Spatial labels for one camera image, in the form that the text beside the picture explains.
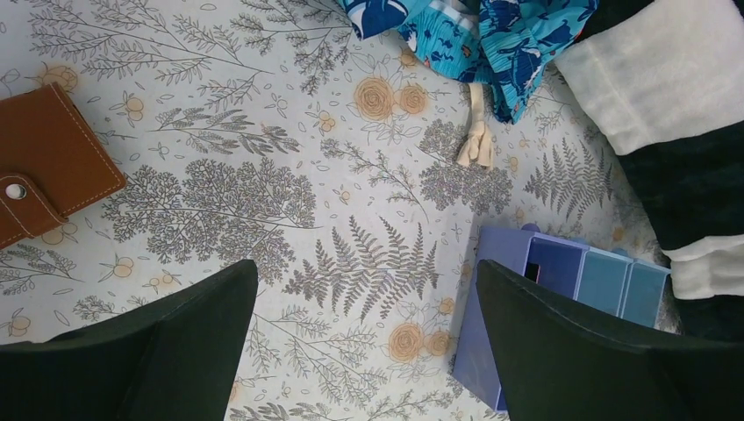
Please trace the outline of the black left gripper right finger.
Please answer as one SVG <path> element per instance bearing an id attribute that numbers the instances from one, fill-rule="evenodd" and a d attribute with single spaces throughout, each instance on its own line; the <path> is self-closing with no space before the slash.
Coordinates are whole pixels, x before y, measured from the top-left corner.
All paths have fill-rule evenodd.
<path id="1" fill-rule="evenodd" d="M 743 346 L 663 332 L 493 261 L 476 281 L 513 420 L 740 420 Z"/>

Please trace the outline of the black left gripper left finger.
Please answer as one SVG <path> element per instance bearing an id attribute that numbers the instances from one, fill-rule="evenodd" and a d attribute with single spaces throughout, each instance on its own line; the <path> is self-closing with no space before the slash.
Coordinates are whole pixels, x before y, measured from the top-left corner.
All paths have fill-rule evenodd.
<path id="1" fill-rule="evenodd" d="M 257 289 L 240 260 L 114 318 L 2 346 L 2 419 L 223 419 Z"/>

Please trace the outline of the brown leather card holder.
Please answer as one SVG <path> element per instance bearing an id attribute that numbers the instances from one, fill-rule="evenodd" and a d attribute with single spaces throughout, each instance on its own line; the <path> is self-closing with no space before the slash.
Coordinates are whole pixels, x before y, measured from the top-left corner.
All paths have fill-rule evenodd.
<path id="1" fill-rule="evenodd" d="M 2 100 L 2 247 L 52 231 L 124 186 L 59 83 Z"/>

